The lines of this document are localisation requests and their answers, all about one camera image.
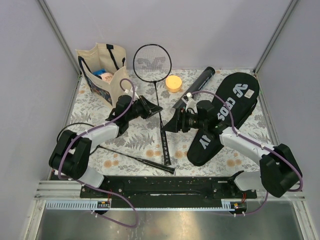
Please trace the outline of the black shuttlecock tube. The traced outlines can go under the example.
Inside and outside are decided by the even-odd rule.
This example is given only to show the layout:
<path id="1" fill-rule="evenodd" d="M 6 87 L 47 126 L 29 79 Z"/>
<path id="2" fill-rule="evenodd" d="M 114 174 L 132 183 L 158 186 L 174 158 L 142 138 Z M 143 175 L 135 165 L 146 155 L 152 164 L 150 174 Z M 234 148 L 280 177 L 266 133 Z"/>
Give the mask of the black shuttlecock tube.
<path id="1" fill-rule="evenodd" d="M 192 83 L 192 85 L 183 93 L 179 100 L 172 106 L 172 110 L 185 108 L 188 102 L 188 93 L 200 91 L 207 82 L 215 75 L 216 71 L 213 67 L 208 66 Z"/>

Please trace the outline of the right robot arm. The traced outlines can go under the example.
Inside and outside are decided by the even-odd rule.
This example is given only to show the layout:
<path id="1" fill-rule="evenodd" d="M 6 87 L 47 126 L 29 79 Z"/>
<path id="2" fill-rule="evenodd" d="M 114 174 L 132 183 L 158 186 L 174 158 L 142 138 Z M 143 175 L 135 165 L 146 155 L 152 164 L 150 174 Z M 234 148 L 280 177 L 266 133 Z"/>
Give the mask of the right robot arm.
<path id="1" fill-rule="evenodd" d="M 295 191 L 293 186 L 303 182 L 303 175 L 291 149 L 285 144 L 275 146 L 244 135 L 231 123 L 215 117 L 214 110 L 209 100 L 199 101 L 196 109 L 176 109 L 163 130 L 172 133 L 198 130 L 187 152 L 188 160 L 195 166 L 207 163 L 223 147 L 256 162 L 259 171 L 243 171 L 233 176 L 233 182 L 227 186 L 233 198 L 239 198 L 247 190 L 264 189 L 277 198 Z"/>

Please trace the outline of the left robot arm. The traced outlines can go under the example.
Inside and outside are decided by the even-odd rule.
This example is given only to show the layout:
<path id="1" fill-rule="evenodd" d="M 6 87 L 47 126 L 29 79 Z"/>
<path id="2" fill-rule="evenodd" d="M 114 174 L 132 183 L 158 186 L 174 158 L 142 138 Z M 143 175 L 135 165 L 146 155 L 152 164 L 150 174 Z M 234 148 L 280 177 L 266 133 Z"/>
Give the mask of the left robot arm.
<path id="1" fill-rule="evenodd" d="M 151 103 L 144 96 L 133 100 L 129 95 L 118 98 L 106 121 L 82 133 L 65 130 L 49 159 L 49 166 L 57 171 L 60 180 L 72 179 L 91 186 L 91 192 L 98 198 L 107 195 L 109 186 L 105 177 L 89 167 L 91 151 L 109 140 L 121 136 L 136 119 L 148 119 L 161 112 L 162 107 Z"/>

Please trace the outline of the black racket cover bag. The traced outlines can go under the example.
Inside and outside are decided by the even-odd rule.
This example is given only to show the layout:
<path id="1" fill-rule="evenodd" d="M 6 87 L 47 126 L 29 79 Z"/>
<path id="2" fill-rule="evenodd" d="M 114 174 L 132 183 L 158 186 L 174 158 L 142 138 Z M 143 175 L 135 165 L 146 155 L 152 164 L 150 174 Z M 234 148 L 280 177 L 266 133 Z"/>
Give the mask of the black racket cover bag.
<path id="1" fill-rule="evenodd" d="M 187 158 L 194 166 L 203 166 L 222 150 L 224 146 L 220 143 L 220 138 L 213 134 L 215 126 L 224 122 L 230 127 L 231 111 L 234 126 L 240 128 L 255 109 L 259 91 L 258 81 L 248 73 L 232 73 L 221 82 L 215 94 L 227 106 L 217 97 L 211 101 L 213 110 L 208 114 L 208 128 L 198 130 L 187 152 Z"/>

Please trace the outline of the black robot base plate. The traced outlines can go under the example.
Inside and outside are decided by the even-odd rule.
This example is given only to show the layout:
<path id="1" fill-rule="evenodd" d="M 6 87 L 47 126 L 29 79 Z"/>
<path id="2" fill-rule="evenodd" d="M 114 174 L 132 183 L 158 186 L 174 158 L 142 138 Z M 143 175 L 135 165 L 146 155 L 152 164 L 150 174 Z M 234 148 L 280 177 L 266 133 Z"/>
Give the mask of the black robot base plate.
<path id="1" fill-rule="evenodd" d="M 231 177 L 106 176 L 101 189 L 127 198 L 135 208 L 218 208 L 222 200 L 256 199 L 241 191 Z"/>

